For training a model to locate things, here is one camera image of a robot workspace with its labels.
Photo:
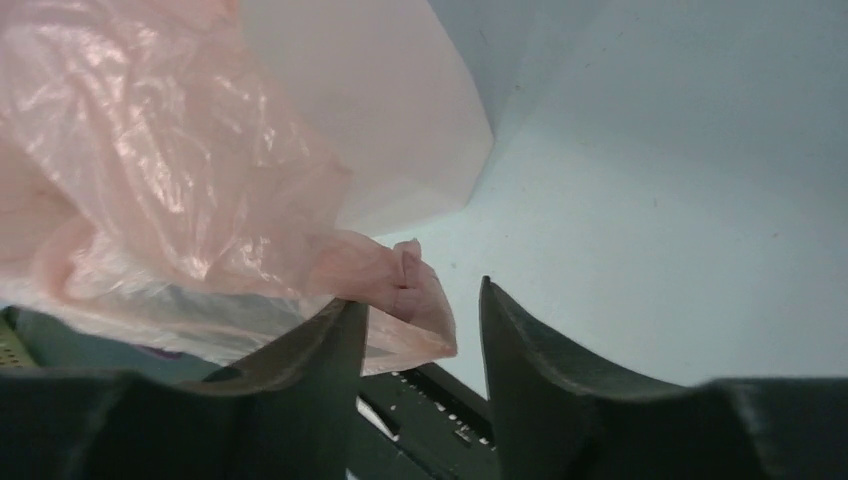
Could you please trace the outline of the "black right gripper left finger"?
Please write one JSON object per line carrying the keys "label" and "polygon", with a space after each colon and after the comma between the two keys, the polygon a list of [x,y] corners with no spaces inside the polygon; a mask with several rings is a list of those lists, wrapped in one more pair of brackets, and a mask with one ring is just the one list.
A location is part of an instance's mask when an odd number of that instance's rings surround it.
{"label": "black right gripper left finger", "polygon": [[5,369],[5,479],[342,479],[368,309],[336,300],[202,381]]}

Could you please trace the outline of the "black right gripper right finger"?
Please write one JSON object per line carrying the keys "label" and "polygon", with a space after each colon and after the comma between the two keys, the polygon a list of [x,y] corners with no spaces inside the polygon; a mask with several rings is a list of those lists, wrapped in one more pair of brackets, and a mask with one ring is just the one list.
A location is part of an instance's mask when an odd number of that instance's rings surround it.
{"label": "black right gripper right finger", "polygon": [[588,350],[484,278],[480,327],[506,479],[843,479],[843,378],[664,382]]}

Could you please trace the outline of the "pink plastic trash bag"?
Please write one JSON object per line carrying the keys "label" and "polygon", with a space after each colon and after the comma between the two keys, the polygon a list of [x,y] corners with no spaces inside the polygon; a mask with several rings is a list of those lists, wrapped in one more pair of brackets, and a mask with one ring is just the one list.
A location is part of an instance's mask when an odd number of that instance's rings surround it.
{"label": "pink plastic trash bag", "polygon": [[349,300],[364,374],[455,356],[420,244],[337,227],[350,179],[237,2],[2,3],[3,304],[225,365]]}

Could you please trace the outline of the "white faceted trash bin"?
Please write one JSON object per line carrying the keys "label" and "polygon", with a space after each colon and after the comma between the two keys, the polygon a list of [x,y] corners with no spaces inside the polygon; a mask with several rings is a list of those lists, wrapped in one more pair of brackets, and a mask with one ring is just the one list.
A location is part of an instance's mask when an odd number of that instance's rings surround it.
{"label": "white faceted trash bin", "polygon": [[399,232],[462,209],[494,139],[426,1],[243,1],[249,44],[353,173],[341,228]]}

